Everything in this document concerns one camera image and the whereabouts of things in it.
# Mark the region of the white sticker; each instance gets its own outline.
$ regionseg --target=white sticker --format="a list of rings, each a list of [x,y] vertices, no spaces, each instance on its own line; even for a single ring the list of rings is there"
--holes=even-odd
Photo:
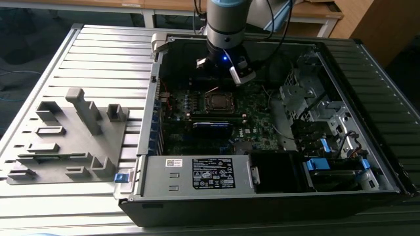
[[[126,4],[126,3],[121,3],[121,6],[133,6],[133,7],[140,7],[140,4]]]
[[[166,167],[182,167],[182,159],[166,159]]]

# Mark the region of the desk leg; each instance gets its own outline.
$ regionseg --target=desk leg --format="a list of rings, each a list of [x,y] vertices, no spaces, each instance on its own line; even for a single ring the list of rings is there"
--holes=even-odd
[[[317,37],[328,38],[333,28],[336,26],[337,19],[328,19],[322,24],[320,32],[317,33]]]
[[[144,26],[145,28],[154,28],[154,10],[153,9],[142,9],[142,17],[144,17]]]

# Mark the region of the chip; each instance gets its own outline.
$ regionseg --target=chip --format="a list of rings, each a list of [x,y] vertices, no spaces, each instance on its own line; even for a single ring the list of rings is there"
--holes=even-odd
[[[234,112],[233,97],[229,92],[209,92],[205,94],[205,113],[230,114]]]

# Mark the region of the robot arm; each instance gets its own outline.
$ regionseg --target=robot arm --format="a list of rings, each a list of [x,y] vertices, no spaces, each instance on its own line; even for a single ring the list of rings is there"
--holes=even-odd
[[[252,0],[208,0],[209,55],[197,60],[197,67],[209,63],[218,69],[226,69],[237,86],[256,77],[254,71],[260,67],[250,62],[242,47],[250,4]]]

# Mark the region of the metal bracket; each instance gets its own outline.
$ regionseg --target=metal bracket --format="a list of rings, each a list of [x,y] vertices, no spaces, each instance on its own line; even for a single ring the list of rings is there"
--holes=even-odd
[[[166,33],[154,33],[152,36],[152,52],[157,53],[166,48]]]

